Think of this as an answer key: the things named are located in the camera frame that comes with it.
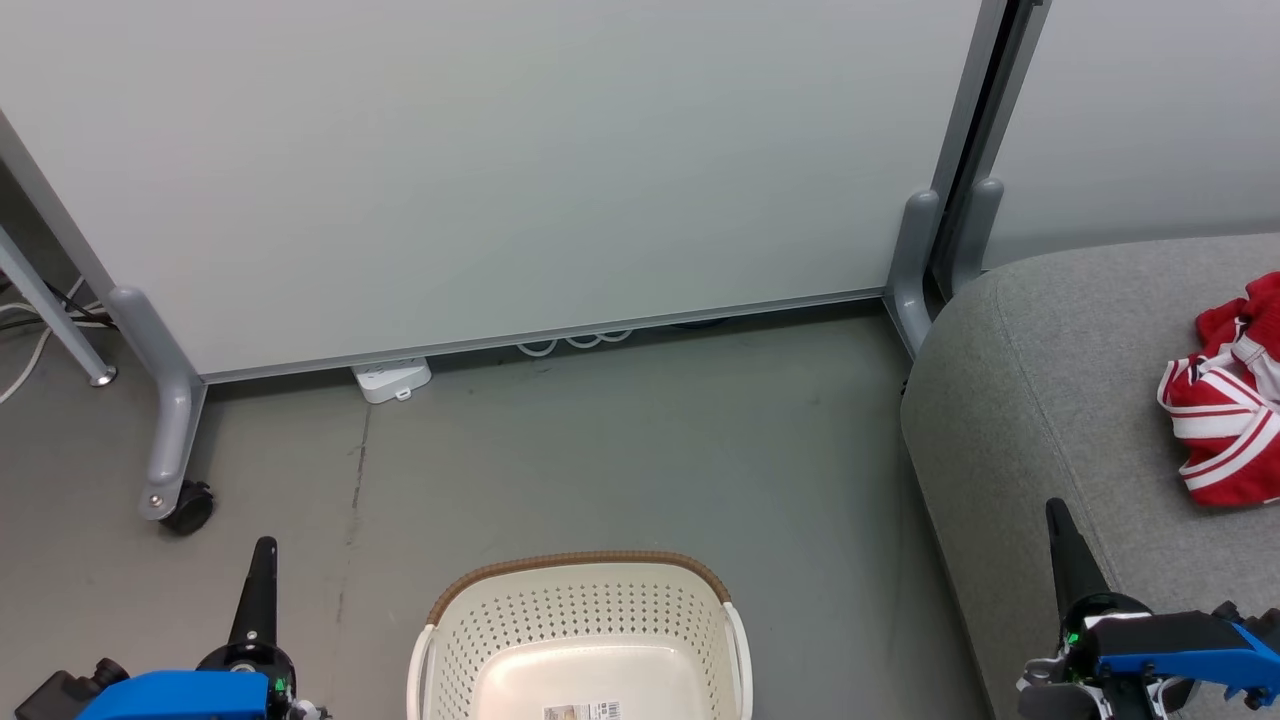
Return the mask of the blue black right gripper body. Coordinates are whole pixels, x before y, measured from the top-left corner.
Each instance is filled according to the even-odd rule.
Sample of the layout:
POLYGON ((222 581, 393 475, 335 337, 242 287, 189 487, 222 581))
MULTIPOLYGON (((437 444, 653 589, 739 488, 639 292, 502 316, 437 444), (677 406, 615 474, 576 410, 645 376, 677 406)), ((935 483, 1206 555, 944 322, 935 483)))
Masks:
POLYGON ((1119 593, 1079 607, 1062 620, 1068 676, 1102 692, 1107 706, 1142 691, 1149 706, 1164 706, 1169 684, 1220 685, 1224 698, 1242 694, 1247 706, 1277 700, 1277 610, 1243 616, 1231 602, 1211 612, 1152 614, 1119 593))

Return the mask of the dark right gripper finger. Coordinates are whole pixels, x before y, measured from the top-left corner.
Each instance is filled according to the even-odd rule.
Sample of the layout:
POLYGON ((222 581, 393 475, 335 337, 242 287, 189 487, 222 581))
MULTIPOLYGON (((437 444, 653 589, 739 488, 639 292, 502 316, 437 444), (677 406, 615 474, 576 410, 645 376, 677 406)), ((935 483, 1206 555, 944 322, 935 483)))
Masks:
POLYGON ((1110 587, 1066 502, 1047 500, 1044 519, 1059 618, 1079 618, 1079 607, 1097 603, 1094 598, 1108 594, 1110 587))

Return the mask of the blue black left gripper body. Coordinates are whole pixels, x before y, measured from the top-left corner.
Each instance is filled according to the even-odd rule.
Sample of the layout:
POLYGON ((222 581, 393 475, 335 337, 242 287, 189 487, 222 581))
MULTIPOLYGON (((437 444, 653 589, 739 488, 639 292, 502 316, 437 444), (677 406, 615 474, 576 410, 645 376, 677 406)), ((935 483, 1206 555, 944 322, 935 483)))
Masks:
POLYGON ((298 696, 292 660, 278 647, 227 644, 191 670, 146 673, 91 700, 79 719, 324 719, 298 696))

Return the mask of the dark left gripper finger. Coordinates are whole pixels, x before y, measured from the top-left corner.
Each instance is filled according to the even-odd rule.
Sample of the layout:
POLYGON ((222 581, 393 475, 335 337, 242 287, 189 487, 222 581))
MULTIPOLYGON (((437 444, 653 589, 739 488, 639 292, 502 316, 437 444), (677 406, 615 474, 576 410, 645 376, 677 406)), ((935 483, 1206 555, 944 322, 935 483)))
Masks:
POLYGON ((278 542, 260 537, 253 547, 234 620, 230 644, 278 647, 278 542))

